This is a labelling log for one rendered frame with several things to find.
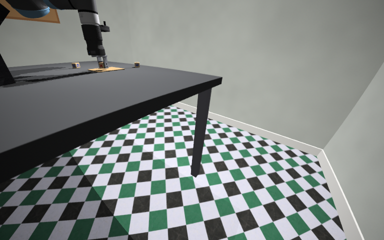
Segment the tan flat mat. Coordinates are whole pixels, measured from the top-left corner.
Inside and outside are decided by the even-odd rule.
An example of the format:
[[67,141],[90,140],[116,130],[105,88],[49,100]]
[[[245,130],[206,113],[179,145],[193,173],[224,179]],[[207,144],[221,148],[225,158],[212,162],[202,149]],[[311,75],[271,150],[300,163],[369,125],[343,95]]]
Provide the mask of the tan flat mat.
[[109,71],[118,71],[118,70],[125,70],[124,68],[117,68],[117,67],[109,67],[105,69],[100,69],[100,68],[95,68],[95,69],[89,69],[89,71],[94,71],[94,72],[109,72]]

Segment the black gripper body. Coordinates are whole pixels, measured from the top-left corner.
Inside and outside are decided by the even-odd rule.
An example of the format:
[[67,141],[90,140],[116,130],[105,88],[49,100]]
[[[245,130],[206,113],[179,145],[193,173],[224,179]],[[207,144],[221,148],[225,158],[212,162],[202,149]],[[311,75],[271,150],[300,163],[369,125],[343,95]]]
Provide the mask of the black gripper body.
[[100,25],[99,16],[92,12],[79,12],[79,18],[84,40],[87,44],[87,53],[89,56],[103,56],[106,55],[103,47],[103,38],[101,32],[110,32],[110,27]]

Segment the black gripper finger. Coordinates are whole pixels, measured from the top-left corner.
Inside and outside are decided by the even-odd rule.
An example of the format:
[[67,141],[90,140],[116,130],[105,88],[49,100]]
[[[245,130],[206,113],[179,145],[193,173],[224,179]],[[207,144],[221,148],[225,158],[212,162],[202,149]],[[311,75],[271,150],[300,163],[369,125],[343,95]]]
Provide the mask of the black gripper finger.
[[104,68],[108,69],[109,65],[108,65],[107,55],[98,55],[98,57],[102,57],[103,58]]
[[[98,57],[98,55],[92,55],[91,57],[97,57],[98,66],[99,66],[99,63],[102,63],[102,59],[101,57]],[[100,69],[100,66],[99,66],[99,69]]]

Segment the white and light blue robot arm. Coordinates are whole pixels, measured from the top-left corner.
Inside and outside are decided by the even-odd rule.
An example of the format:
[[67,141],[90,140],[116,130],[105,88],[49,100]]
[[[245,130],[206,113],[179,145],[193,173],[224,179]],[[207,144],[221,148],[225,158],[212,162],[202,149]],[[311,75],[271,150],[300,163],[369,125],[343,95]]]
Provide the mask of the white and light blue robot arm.
[[6,0],[13,9],[26,18],[41,18],[51,9],[78,10],[98,15],[96,0]]

